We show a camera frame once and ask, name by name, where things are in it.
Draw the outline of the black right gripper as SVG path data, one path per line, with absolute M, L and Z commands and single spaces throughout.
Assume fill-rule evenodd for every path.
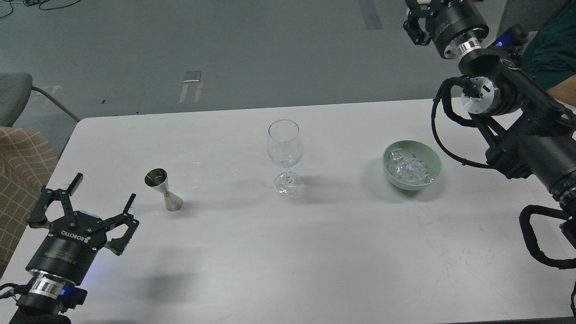
M 455 58 L 452 43 L 458 37 L 483 41 L 488 35 L 487 23 L 470 0 L 432 0 L 426 6 L 417 0 L 405 3 L 408 12 L 403 29 L 412 43 L 427 46 L 432 41 L 443 59 Z M 426 19 L 426 31 L 420 26 L 420 19 Z

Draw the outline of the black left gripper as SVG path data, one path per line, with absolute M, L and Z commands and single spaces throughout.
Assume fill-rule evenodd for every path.
M 135 193 L 130 195 L 119 215 L 106 220 L 74 211 L 70 197 L 83 179 L 84 175 L 78 173 L 66 189 L 43 187 L 31 209 L 27 225 L 33 229 L 49 229 L 26 266 L 32 276 L 31 295 L 56 299 L 64 287 L 80 285 L 99 250 L 105 247 L 121 256 L 140 225 L 129 211 Z M 63 216 L 50 223 L 46 211 L 53 202 L 59 202 L 63 207 Z M 127 226 L 124 234 L 107 241 L 106 233 L 121 225 Z

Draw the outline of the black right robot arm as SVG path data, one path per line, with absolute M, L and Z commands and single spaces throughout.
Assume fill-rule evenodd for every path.
M 526 27 L 510 25 L 484 47 L 489 29 L 472 0 L 408 0 L 406 5 L 403 29 L 414 45 L 433 43 L 441 58 L 458 61 L 461 72 L 444 80 L 433 99 L 436 143 L 464 166 L 494 169 L 508 179 L 535 175 L 560 209 L 529 205 L 521 211 L 527 250 L 546 266 L 574 269 L 574 259 L 553 260 L 542 252 L 530 222 L 532 215 L 561 219 L 561 232 L 575 244 L 575 114 L 521 70 L 521 53 L 529 42 Z M 444 146 L 436 128 L 439 104 L 449 119 L 481 132 L 488 143 L 486 163 Z

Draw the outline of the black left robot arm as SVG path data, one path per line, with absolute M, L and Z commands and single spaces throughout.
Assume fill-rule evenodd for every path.
M 109 219 L 74 210 L 71 196 L 83 178 L 78 173 L 65 189 L 43 187 L 27 218 L 30 228 L 46 228 L 49 232 L 25 268 L 30 281 L 1 286 L 6 289 L 2 299 L 16 299 L 14 320 L 60 315 L 84 304 L 88 293 L 80 284 L 99 250 L 106 248 L 120 256 L 139 226 L 129 212 L 135 193 L 123 211 Z

